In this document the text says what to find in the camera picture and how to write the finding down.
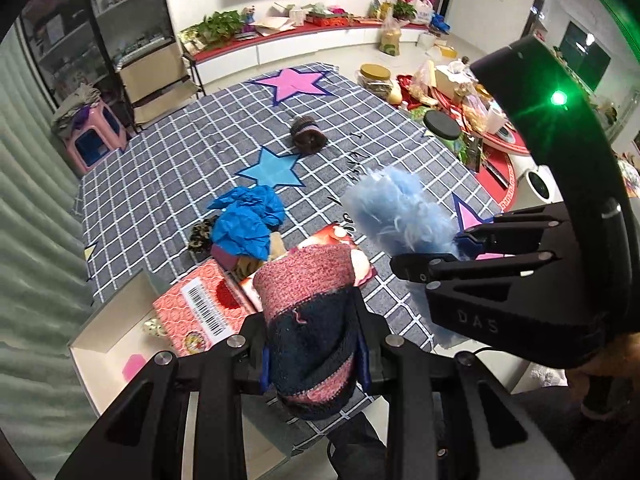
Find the light blue fluffy cloth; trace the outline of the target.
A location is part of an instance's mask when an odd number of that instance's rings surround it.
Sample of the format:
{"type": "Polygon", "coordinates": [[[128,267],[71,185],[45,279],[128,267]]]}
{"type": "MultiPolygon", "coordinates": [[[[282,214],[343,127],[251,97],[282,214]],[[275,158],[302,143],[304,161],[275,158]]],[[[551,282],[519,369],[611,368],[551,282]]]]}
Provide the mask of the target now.
{"type": "Polygon", "coordinates": [[[415,174],[395,167],[371,170],[346,188],[341,203],[357,229],[386,255],[460,256],[454,219],[426,197],[415,174]]]}

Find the pink sponge block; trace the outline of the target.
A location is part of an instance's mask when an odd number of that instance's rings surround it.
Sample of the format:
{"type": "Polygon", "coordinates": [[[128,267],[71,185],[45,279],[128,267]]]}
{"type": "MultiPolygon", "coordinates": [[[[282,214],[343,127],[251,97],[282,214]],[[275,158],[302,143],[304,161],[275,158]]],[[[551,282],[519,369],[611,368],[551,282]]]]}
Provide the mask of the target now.
{"type": "Polygon", "coordinates": [[[142,354],[132,354],[127,360],[125,366],[122,368],[122,377],[125,382],[130,382],[132,378],[142,370],[146,364],[146,359],[142,354]]]}

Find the pink and navy knit sock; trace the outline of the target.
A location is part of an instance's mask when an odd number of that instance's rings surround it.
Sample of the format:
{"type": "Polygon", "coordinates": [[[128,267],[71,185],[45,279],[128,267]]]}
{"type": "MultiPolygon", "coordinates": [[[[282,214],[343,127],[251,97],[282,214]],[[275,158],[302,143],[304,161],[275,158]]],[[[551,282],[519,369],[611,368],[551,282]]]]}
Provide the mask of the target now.
{"type": "Polygon", "coordinates": [[[329,418],[356,386],[359,325],[352,250],[309,245],[260,268],[269,379],[281,402],[305,420],[329,418]]]}

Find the dark purple knit sock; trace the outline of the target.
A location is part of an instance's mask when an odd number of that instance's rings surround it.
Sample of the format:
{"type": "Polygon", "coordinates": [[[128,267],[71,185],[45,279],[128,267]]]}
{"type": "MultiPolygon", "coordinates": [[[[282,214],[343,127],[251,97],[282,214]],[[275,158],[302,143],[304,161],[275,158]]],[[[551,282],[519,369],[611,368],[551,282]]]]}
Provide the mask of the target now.
{"type": "Polygon", "coordinates": [[[311,116],[297,117],[290,128],[290,136],[293,145],[303,155],[317,154],[329,142],[311,116]]]}

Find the beige cloth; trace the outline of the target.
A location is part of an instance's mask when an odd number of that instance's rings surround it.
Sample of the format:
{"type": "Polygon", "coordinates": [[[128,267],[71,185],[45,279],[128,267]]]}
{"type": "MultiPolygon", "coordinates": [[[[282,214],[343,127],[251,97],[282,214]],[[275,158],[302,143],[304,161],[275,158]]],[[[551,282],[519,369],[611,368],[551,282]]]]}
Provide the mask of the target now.
{"type": "Polygon", "coordinates": [[[272,232],[270,234],[270,251],[267,259],[259,260],[252,256],[239,256],[231,273],[235,278],[235,281],[242,282],[256,272],[266,262],[276,260],[285,254],[286,249],[282,242],[281,234],[279,232],[272,232]]]}

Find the leopard print scrunchie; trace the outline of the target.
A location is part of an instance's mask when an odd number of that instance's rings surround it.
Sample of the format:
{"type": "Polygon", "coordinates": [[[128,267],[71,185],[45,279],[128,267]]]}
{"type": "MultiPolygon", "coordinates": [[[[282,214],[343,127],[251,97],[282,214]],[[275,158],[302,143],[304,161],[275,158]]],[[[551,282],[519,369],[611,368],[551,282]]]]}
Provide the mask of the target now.
{"type": "Polygon", "coordinates": [[[196,222],[191,228],[188,239],[188,249],[193,255],[209,255],[213,246],[212,233],[218,220],[215,214],[213,217],[205,218],[196,222]]]}

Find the green curtain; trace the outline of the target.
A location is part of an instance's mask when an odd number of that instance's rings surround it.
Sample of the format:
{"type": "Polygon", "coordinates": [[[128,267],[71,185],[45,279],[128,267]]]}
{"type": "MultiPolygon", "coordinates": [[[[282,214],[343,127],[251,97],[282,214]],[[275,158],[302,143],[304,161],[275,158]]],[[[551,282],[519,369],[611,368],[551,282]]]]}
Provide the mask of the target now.
{"type": "Polygon", "coordinates": [[[52,110],[16,28],[1,43],[1,429],[52,479],[94,421],[67,344],[92,303],[79,181],[50,131],[52,110]]]}

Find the white open cardboard box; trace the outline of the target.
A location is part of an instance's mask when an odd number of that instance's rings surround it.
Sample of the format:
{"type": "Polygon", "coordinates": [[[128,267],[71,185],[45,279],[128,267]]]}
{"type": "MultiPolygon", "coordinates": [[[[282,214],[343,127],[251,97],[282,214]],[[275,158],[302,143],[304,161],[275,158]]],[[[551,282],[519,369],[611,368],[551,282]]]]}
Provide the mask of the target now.
{"type": "MultiPolygon", "coordinates": [[[[128,382],[122,368],[132,354],[146,362],[160,351],[171,351],[165,336],[154,336],[144,323],[155,316],[153,302],[169,285],[154,273],[141,269],[96,307],[70,342],[70,356],[79,381],[97,415],[102,415],[128,382]]],[[[265,408],[242,401],[243,437],[247,475],[264,478],[291,458],[288,435],[268,419],[265,408]]]]}

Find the jar with black lid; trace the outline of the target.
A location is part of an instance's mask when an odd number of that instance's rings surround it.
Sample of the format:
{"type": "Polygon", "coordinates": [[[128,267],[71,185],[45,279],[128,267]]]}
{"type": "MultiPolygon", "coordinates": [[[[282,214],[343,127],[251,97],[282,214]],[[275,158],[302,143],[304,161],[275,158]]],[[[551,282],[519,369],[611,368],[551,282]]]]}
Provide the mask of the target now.
{"type": "Polygon", "coordinates": [[[428,110],[423,116],[425,128],[445,144],[455,155],[463,148],[462,130],[458,123],[440,110],[428,110]]]}

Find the red patterned barcode box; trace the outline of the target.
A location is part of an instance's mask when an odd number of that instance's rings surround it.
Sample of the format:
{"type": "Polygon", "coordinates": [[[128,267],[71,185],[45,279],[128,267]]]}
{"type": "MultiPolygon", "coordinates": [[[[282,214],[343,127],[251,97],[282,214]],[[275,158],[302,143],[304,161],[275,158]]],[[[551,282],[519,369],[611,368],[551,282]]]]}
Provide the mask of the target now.
{"type": "Polygon", "coordinates": [[[215,260],[173,284],[153,307],[178,356],[205,352],[238,334],[245,319],[256,312],[215,260]]]}

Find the glass jar with gold lid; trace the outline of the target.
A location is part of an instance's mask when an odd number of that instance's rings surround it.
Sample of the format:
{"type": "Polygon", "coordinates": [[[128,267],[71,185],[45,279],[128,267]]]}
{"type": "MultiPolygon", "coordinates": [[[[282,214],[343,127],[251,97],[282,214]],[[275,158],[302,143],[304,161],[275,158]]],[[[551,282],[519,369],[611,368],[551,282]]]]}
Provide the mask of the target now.
{"type": "Polygon", "coordinates": [[[358,70],[358,82],[362,88],[386,100],[393,89],[390,71],[378,64],[362,64],[358,70]]]}

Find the pink plastic stool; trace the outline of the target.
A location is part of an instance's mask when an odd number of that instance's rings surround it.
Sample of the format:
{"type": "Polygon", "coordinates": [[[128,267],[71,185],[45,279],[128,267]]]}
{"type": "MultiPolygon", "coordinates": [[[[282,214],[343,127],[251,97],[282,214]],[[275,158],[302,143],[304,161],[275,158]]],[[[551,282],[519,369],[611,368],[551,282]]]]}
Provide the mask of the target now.
{"type": "Polygon", "coordinates": [[[128,140],[127,129],[112,110],[99,100],[84,106],[75,115],[64,146],[78,171],[88,174],[107,155],[125,151],[128,140]]]}

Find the green potted plant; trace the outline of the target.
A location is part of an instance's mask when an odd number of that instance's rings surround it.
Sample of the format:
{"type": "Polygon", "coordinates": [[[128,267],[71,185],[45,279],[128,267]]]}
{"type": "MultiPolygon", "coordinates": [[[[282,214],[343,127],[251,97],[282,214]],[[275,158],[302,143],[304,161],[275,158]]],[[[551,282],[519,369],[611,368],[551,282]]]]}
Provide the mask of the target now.
{"type": "Polygon", "coordinates": [[[203,21],[195,27],[198,39],[204,44],[228,44],[245,23],[238,11],[214,12],[204,16],[203,21]]]}

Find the folding chair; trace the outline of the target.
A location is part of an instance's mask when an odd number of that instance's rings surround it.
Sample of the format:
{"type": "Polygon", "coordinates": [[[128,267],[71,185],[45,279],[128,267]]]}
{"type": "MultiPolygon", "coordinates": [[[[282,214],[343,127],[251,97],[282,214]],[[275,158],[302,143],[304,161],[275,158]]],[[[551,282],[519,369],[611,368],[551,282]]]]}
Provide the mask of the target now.
{"type": "Polygon", "coordinates": [[[118,73],[136,127],[152,124],[206,95],[193,56],[178,41],[127,63],[118,73]]]}

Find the glass display cabinet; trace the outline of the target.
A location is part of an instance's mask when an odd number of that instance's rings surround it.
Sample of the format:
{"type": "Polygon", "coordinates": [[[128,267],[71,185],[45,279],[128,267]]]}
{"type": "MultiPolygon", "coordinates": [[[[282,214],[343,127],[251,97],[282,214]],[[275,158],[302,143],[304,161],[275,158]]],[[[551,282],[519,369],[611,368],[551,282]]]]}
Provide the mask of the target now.
{"type": "Polygon", "coordinates": [[[29,0],[20,24],[56,105],[81,84],[112,92],[114,73],[175,39],[166,0],[29,0]]]}

